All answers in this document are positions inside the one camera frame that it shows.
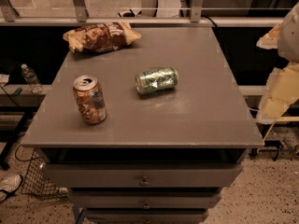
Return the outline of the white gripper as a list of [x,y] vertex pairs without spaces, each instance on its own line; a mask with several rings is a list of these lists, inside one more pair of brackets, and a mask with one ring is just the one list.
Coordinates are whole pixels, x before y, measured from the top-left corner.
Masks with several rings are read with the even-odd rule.
[[267,34],[260,37],[256,46],[276,49],[278,55],[290,61],[283,69],[270,73],[258,106],[256,121],[272,124],[299,100],[299,3]]

